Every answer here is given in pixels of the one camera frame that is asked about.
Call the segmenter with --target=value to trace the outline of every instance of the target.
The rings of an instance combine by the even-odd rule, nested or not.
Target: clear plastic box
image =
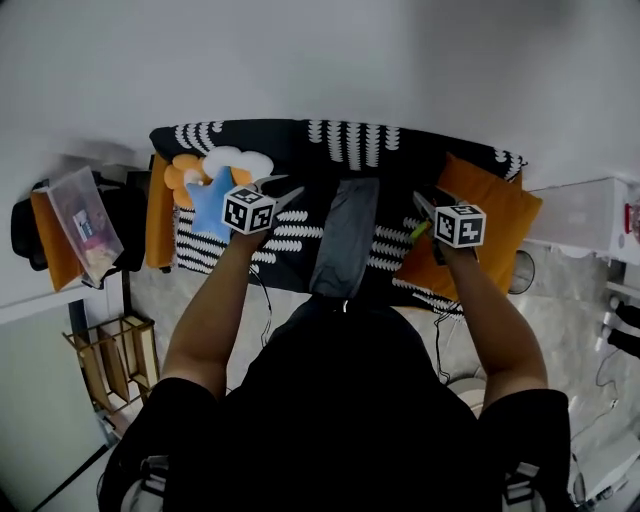
[[[47,194],[87,276],[99,287],[124,247],[109,220],[91,168],[84,167],[63,177]]]

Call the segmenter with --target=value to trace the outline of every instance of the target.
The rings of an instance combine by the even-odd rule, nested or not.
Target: white cabinet
[[[635,197],[626,183],[607,178],[531,193],[544,204],[528,241],[640,264],[640,244],[625,232],[625,205]]]

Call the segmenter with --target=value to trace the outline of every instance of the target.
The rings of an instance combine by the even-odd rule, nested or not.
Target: tiled floor
[[[510,300],[527,318],[542,346],[551,386],[573,399],[570,409],[573,435],[579,456],[617,437],[624,429],[640,427],[640,360],[619,352],[605,363],[600,382],[615,379],[613,385],[595,384],[600,362],[611,350],[605,342],[596,351],[600,323],[606,310],[606,263],[592,257],[572,259],[548,248],[525,244],[536,263],[536,278],[523,295]],[[156,321],[158,355],[164,359],[169,338],[178,318],[205,276],[184,269],[170,274],[144,268],[131,275],[133,306]],[[269,290],[273,305],[271,330],[284,323],[308,296]],[[435,362],[434,320],[436,315],[418,310],[401,310],[421,334]],[[260,334],[267,320],[267,308],[261,288],[250,286],[238,340],[229,363],[229,387],[239,385],[251,361],[260,352]],[[483,375],[478,357],[464,322],[447,320],[440,326],[442,365],[454,378]],[[600,419],[600,414],[610,412]]]

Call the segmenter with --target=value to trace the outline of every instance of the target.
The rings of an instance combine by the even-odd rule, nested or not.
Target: person
[[[479,419],[402,315],[356,300],[312,297],[227,393],[264,236],[234,235],[179,320],[160,382],[110,457],[101,510],[573,509],[567,398],[548,389],[533,331],[469,250],[441,245],[487,375]]]

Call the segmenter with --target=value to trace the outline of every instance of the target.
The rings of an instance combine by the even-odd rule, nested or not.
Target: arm
[[[440,245],[487,373],[484,408],[504,396],[546,389],[547,370],[527,321],[480,268],[471,251]]]
[[[178,321],[162,378],[180,377],[225,396],[227,362],[236,341],[251,256],[265,233],[236,234]]]

